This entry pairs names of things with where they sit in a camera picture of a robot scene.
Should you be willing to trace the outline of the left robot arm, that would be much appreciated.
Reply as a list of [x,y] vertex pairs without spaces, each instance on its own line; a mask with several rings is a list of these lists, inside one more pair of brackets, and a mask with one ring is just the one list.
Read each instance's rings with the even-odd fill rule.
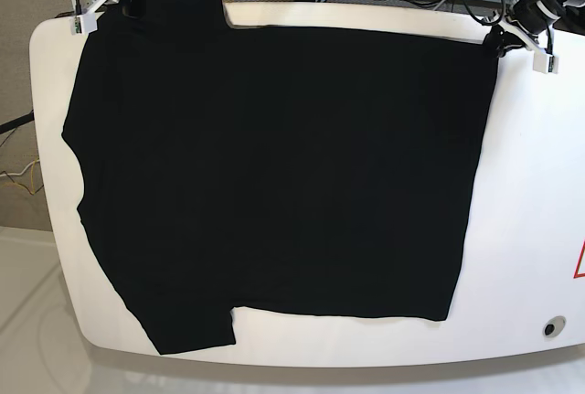
[[468,15],[490,31],[483,45],[501,58],[514,49],[536,48],[551,56],[554,46],[554,25],[570,33],[584,33],[584,0],[517,0],[508,4],[499,0],[499,11],[491,18],[479,18],[461,0]]

